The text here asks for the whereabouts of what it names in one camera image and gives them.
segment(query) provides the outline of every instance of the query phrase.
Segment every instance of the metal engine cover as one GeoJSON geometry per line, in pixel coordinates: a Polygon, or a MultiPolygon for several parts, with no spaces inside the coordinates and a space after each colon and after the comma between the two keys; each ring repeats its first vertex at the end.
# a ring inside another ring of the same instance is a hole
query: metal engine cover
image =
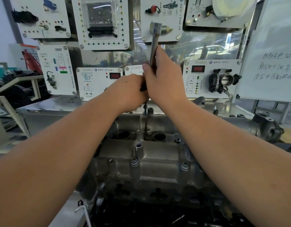
{"type": "MultiPolygon", "coordinates": [[[[276,141],[283,130],[266,113],[253,120],[223,117],[264,140],[276,141]]],[[[208,178],[166,115],[122,114],[98,147],[77,191],[92,204],[109,194],[124,202],[199,205],[202,192],[216,205],[229,202],[208,178]]]]}

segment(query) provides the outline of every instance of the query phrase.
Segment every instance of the forearm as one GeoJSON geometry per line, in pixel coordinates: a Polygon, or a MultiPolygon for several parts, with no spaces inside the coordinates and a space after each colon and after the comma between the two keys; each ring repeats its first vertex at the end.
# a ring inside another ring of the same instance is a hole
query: forearm
{"type": "Polygon", "coordinates": [[[191,102],[166,114],[208,176],[254,225],[291,226],[291,154],[191,102]]]}
{"type": "Polygon", "coordinates": [[[100,95],[4,156],[0,226],[48,226],[75,189],[116,111],[100,95]]]}

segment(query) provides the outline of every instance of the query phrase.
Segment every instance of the whiteboard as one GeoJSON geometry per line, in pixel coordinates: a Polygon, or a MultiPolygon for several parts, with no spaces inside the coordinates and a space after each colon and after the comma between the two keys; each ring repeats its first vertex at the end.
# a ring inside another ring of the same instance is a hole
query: whiteboard
{"type": "Polygon", "coordinates": [[[265,0],[235,94],[291,102],[291,0],[265,0]]]}

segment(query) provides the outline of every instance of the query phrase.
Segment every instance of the person's right hand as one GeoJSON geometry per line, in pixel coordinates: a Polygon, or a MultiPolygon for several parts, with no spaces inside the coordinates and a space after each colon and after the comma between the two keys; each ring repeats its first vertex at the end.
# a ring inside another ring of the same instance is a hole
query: person's right hand
{"type": "Polygon", "coordinates": [[[168,109],[185,101],[185,87],[181,67],[173,63],[165,51],[158,47],[156,51],[156,75],[148,64],[143,64],[149,97],[167,113],[168,109]]]}

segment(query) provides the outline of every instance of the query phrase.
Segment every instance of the hand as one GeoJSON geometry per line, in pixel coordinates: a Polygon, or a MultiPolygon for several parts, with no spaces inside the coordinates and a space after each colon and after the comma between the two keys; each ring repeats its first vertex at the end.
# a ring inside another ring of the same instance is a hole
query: hand
{"type": "Polygon", "coordinates": [[[148,100],[148,92],[140,91],[143,82],[145,82],[143,76],[136,74],[122,76],[108,87],[102,96],[113,106],[113,109],[117,110],[118,114],[136,110],[148,100]]]}
{"type": "Polygon", "coordinates": [[[187,101],[181,67],[174,64],[161,47],[156,51],[156,75],[150,65],[143,65],[150,98],[167,113],[169,107],[187,101]]]}

